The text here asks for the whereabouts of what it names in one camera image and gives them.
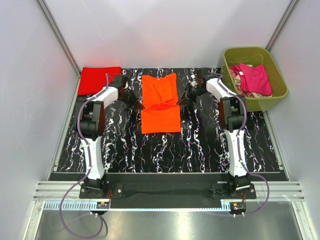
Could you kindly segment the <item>orange t shirt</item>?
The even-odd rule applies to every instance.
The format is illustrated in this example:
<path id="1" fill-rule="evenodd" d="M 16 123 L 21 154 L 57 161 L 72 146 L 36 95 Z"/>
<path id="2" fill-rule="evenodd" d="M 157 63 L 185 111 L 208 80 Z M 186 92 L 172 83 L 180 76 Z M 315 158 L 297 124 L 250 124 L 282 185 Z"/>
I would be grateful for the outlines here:
<path id="1" fill-rule="evenodd" d="M 179 133 L 181 114 L 178 102 L 177 75 L 157 78 L 143 75 L 141 133 Z"/>

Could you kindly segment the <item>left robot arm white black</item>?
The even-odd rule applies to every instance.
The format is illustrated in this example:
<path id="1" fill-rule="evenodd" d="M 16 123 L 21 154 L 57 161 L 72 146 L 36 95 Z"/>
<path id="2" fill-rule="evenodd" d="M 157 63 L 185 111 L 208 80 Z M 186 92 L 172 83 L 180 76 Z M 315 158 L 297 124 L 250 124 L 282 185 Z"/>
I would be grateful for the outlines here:
<path id="1" fill-rule="evenodd" d="M 81 141 L 86 164 L 85 177 L 81 179 L 81 194 L 91 198 L 102 198 L 111 193 L 108 189 L 106 171 L 102 163 L 101 140 L 106 128 L 105 109 L 110 104 L 121 101 L 131 109 L 143 110 L 145 107 L 130 87 L 129 79 L 116 74 L 110 81 L 108 74 L 102 89 L 75 104 L 75 130 Z"/>

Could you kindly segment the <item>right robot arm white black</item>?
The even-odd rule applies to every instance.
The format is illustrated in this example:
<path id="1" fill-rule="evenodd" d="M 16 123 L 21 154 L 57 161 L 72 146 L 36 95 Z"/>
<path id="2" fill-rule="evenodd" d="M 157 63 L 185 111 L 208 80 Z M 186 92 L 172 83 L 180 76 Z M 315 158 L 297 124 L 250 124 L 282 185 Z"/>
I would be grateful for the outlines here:
<path id="1" fill-rule="evenodd" d="M 177 101 L 178 106 L 194 105 L 197 97 L 210 93 L 219 101 L 219 126 L 224 131 L 229 151 L 228 181 L 224 190 L 214 190 L 217 194 L 228 193 L 231 197 L 244 195 L 250 190 L 251 182 L 245 161 L 244 128 L 247 122 L 246 99 L 227 88 L 222 75 L 205 75 L 201 69 L 191 75 L 185 90 Z"/>

